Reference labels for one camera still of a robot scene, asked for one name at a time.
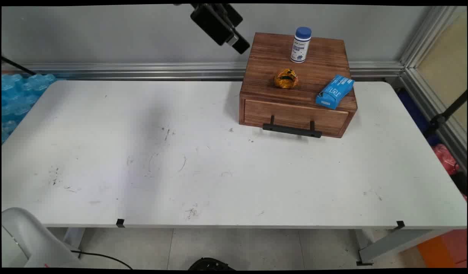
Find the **white table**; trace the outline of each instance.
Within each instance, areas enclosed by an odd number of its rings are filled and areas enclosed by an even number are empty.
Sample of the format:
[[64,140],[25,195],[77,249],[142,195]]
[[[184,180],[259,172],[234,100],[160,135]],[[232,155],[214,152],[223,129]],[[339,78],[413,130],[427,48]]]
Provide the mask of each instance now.
[[240,87],[54,83],[2,146],[2,210],[49,227],[404,222],[373,244],[358,234],[363,261],[467,227],[467,203],[387,83],[355,83],[359,109],[341,139],[239,125]]

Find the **blue water bottle pack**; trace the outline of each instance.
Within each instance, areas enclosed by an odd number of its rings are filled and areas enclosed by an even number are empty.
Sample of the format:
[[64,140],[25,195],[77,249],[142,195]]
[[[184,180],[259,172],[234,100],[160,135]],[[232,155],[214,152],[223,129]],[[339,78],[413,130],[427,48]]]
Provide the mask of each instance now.
[[315,103],[329,109],[336,109],[340,100],[351,91],[353,85],[354,80],[337,74],[317,95]]
[[2,75],[2,144],[24,119],[44,91],[56,82],[52,74],[33,75],[24,79],[20,74]]

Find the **wooden drawer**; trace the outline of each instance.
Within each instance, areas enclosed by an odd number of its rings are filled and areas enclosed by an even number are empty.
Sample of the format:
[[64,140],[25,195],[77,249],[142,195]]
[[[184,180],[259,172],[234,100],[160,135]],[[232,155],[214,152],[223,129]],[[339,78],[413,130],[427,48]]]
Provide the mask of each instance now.
[[[307,60],[296,64],[290,60],[293,39],[293,35],[254,35],[239,93],[239,123],[262,127],[274,115],[275,125],[309,130],[312,120],[323,136],[341,138],[357,111],[354,89],[335,110],[316,104],[315,99],[336,75],[351,78],[344,41],[312,37]],[[296,72],[298,85],[275,87],[274,76],[286,68]]]
[[262,127],[264,123],[270,123],[272,115],[276,125],[310,129],[310,121],[314,121],[316,131],[326,136],[337,136],[349,112],[245,100],[244,124]]

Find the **blue box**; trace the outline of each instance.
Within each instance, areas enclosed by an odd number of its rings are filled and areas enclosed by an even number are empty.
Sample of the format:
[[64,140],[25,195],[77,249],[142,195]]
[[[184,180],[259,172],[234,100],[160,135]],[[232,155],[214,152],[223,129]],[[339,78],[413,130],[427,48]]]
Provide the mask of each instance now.
[[315,103],[329,109],[335,109],[340,100],[351,91],[354,80],[336,75],[335,78],[317,95]]

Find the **black handle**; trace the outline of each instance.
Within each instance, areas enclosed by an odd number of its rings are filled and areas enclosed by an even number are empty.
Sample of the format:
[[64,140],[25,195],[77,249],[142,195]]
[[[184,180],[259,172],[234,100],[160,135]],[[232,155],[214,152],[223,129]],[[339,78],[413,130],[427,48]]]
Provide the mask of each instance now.
[[320,138],[322,136],[321,131],[315,130],[314,121],[310,121],[310,129],[279,126],[279,125],[274,124],[274,115],[271,115],[270,124],[263,124],[263,130],[283,132],[283,133],[288,133],[288,134],[302,135],[302,136],[315,137],[315,138]]

